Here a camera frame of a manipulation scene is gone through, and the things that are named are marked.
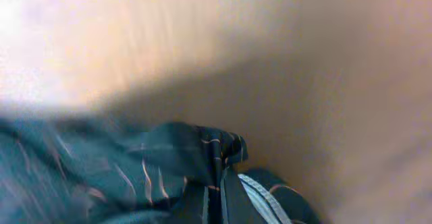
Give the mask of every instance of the patterned fabric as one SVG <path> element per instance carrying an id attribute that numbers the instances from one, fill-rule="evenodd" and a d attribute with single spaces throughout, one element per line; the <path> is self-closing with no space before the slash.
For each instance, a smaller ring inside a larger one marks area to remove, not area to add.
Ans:
<path id="1" fill-rule="evenodd" d="M 0 223 L 266 223 L 237 134 L 185 123 L 0 121 Z"/>

